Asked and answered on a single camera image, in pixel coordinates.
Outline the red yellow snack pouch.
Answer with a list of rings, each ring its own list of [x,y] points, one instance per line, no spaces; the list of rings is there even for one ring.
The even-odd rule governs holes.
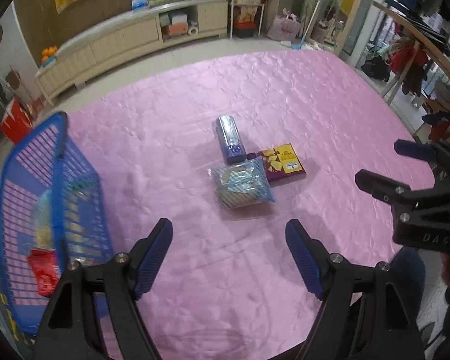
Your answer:
[[[50,297],[61,277],[56,253],[53,250],[31,250],[27,262],[34,274],[38,294]]]

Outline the purple yellow snack box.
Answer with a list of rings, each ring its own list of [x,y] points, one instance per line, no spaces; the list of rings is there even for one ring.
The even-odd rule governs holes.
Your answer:
[[[306,174],[306,170],[291,143],[247,153],[246,155],[249,160],[259,157],[262,158],[266,178],[270,183]]]

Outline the blue plastic basket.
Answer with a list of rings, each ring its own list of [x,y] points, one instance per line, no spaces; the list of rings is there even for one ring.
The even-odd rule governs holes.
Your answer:
[[[61,274],[68,263],[106,263],[114,254],[101,180],[59,111],[10,152],[0,184],[1,288],[18,328],[38,332],[49,299],[39,293],[32,255]]]

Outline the pink quilted tablecloth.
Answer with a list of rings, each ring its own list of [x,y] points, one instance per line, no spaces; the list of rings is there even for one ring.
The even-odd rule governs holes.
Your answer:
[[[394,151],[410,138],[398,117],[323,51],[195,63],[51,118],[99,175],[116,250],[166,218],[168,254],[138,302],[165,359],[268,359],[303,341],[319,303],[286,222],[374,264],[398,247],[356,172],[433,185],[430,166]]]

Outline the pink gift bag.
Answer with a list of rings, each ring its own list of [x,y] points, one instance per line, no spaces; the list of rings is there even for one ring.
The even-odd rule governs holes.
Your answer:
[[[284,8],[268,28],[266,36],[273,41],[293,41],[302,27],[299,18],[290,10]]]

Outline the red paper bag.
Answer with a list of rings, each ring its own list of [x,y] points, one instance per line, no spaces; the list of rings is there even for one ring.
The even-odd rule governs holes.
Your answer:
[[[17,145],[32,129],[32,122],[26,111],[23,110],[21,102],[17,97],[13,97],[5,108],[5,113],[0,123],[0,131],[14,145]]]

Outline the cream tv cabinet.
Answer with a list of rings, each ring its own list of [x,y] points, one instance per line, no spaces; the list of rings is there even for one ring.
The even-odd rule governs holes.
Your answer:
[[[184,34],[169,35],[162,16],[187,15],[193,24]],[[184,0],[154,8],[129,10],[101,22],[63,43],[34,81],[48,102],[68,88],[145,55],[190,41],[225,35],[227,0]]]

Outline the white metal shelf rack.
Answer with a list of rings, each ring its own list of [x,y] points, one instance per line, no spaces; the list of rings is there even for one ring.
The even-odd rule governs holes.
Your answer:
[[[267,0],[228,0],[229,38],[254,38],[261,35]]]

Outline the bowl of oranges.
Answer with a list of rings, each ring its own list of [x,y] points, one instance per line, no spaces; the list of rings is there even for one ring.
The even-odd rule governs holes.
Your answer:
[[[48,63],[51,63],[51,61],[55,59],[56,53],[57,53],[56,46],[51,46],[43,49],[41,52],[41,59],[40,59],[41,65],[46,66]]]

